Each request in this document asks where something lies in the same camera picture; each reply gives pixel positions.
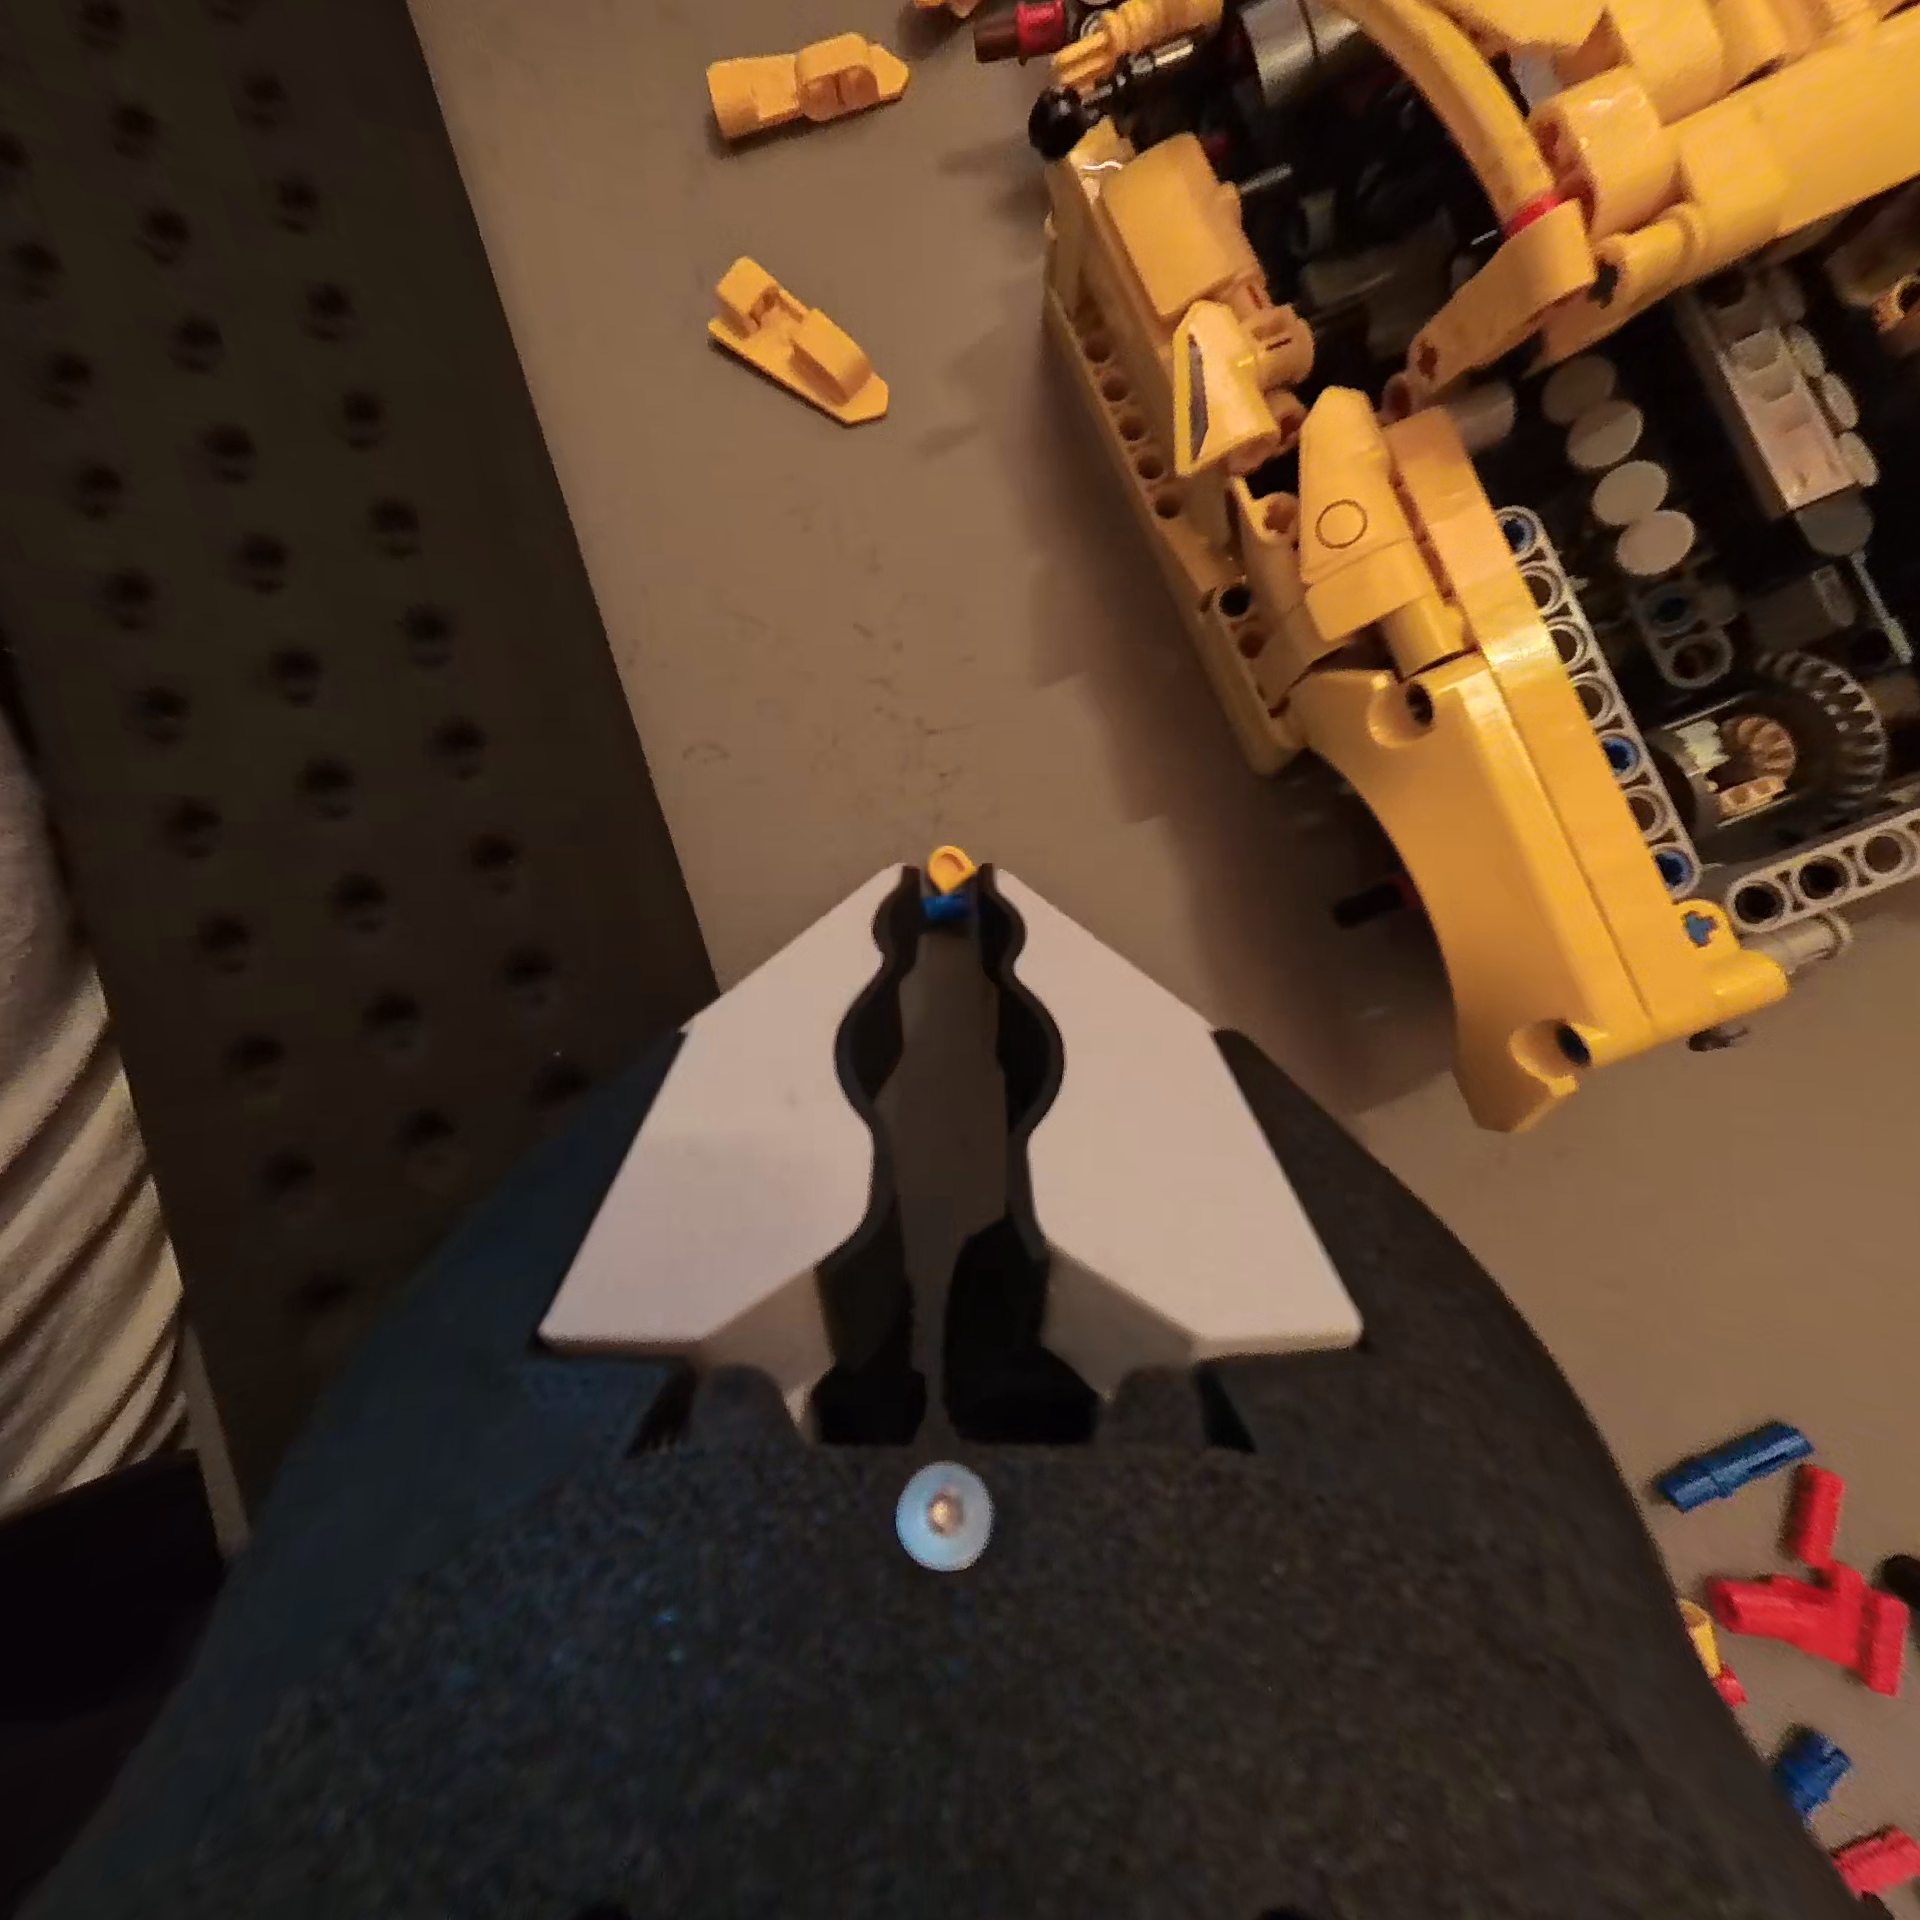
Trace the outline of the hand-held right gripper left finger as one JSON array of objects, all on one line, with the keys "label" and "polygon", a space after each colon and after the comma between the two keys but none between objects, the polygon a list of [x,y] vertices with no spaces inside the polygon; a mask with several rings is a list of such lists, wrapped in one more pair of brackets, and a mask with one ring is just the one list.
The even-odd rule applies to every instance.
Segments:
[{"label": "hand-held right gripper left finger", "polygon": [[912,1361],[914,1289],[880,1094],[921,875],[864,881],[689,1019],[537,1327],[562,1356],[747,1367],[803,1412]]}]

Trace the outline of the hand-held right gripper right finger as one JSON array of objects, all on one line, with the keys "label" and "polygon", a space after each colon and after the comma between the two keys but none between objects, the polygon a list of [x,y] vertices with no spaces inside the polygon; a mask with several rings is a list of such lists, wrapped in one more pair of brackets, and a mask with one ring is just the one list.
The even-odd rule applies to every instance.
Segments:
[{"label": "hand-held right gripper right finger", "polygon": [[977,924],[1040,1349],[1101,1402],[1148,1371],[1359,1349],[1211,1022],[1011,870],[978,877]]}]

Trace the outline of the yellow toy brick car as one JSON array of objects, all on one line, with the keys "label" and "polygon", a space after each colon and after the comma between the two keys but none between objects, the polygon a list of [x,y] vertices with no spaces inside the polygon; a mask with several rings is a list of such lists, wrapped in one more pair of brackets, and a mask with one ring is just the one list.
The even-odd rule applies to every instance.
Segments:
[{"label": "yellow toy brick car", "polygon": [[1916,885],[1916,2],[1016,5],[1045,318],[1519,1132]]}]

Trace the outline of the grey desk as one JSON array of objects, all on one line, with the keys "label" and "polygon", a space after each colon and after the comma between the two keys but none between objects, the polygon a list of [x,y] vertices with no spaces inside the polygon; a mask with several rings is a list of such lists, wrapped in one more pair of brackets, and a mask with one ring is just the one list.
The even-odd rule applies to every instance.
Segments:
[{"label": "grey desk", "polygon": [[[1253,1037],[1524,1311],[1637,1489],[1778,1419],[1916,1551],[1916,889],[1747,1039],[1523,1135],[1317,770],[1251,773],[1040,318],[1036,83],[903,5],[412,5],[712,967],[895,865],[1000,862]],[[707,67],[860,31],[899,103],[728,142]],[[843,426],[709,341],[754,259],[867,350]]]}]

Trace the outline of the person's white shirt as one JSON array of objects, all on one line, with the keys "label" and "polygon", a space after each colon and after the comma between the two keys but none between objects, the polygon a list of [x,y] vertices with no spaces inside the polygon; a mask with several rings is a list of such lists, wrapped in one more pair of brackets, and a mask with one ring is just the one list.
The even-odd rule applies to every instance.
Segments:
[{"label": "person's white shirt", "polygon": [[39,785],[2,725],[2,1514],[185,1419],[183,1285]]}]

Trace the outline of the large pile of coloured pins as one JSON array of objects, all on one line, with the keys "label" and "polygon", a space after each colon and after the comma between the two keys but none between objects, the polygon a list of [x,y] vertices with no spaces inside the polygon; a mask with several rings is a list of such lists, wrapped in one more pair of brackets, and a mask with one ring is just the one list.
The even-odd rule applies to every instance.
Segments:
[{"label": "large pile of coloured pins", "polygon": [[[1916,1649],[1916,1557],[1892,1554],[1876,1574],[1840,1557],[1848,1481],[1817,1460],[1807,1431],[1780,1421],[1743,1431],[1677,1459],[1648,1489],[1663,1506],[1695,1516],[1771,1481],[1784,1485],[1780,1554],[1789,1565],[1707,1574],[1699,1599],[1680,1599],[1715,1692],[1735,1711],[1752,1707],[1723,1644],[1765,1641],[1834,1668],[1865,1693],[1901,1698],[1908,1649]],[[1794,1725],[1767,1762],[1777,1795],[1808,1831],[1855,1772],[1855,1758],[1812,1725]],[[1898,1822],[1834,1845],[1828,1860],[1849,1897],[1872,1916],[1891,1916],[1892,1895],[1916,1895],[1916,1831]]]}]

